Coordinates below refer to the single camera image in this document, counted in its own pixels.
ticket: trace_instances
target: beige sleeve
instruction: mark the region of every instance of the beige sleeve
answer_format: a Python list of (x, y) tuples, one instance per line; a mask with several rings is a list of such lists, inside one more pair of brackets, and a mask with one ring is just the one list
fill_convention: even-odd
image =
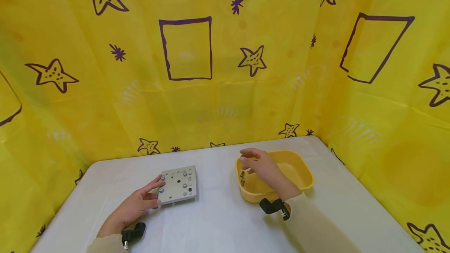
[(86, 253), (127, 253), (122, 245), (122, 235), (110, 235), (96, 238), (87, 248)]
[(291, 217), (286, 221), (305, 253), (361, 252), (349, 237), (309, 201), (305, 194), (288, 199)]

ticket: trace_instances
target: yellow tub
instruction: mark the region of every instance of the yellow tub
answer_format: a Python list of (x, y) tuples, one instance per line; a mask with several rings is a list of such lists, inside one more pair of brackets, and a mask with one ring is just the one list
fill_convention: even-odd
[[(303, 159), (291, 150), (277, 150), (268, 152), (276, 162), (281, 172), (287, 176), (300, 190), (304, 191), (314, 185), (314, 176)], [(242, 171), (242, 163), (236, 160), (236, 174), (242, 197), (250, 203), (259, 203), (266, 198), (270, 201), (278, 199), (278, 195), (255, 173)]]

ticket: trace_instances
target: left hand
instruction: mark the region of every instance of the left hand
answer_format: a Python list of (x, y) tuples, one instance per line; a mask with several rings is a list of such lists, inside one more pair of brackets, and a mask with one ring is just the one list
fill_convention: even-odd
[(161, 175), (158, 175), (153, 181), (145, 187), (134, 191), (127, 197), (117, 209), (112, 212), (100, 228), (97, 237), (105, 237), (115, 233), (121, 233), (139, 218), (147, 209), (158, 208), (161, 201), (158, 194), (149, 193), (151, 190), (160, 188), (166, 182), (161, 181)]

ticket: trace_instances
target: yellow fabric backdrop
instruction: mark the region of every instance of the yellow fabric backdrop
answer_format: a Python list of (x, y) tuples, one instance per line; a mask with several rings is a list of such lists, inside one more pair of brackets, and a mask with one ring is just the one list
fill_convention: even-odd
[(450, 252), (448, 2), (0, 0), (0, 251), (98, 160), (312, 134)]

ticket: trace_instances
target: white tablecloth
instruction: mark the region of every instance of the white tablecloth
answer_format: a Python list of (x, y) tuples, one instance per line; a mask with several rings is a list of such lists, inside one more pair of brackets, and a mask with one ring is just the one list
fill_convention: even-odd
[(131, 253), (298, 252), (278, 214), (266, 215), (240, 195), (239, 150), (293, 150), (316, 182), (308, 197), (363, 252), (423, 252), (377, 200), (316, 137), (296, 137), (93, 164), (66, 200), (33, 253), (80, 253), (103, 221), (134, 190), (162, 170), (196, 165), (198, 199), (152, 210)]

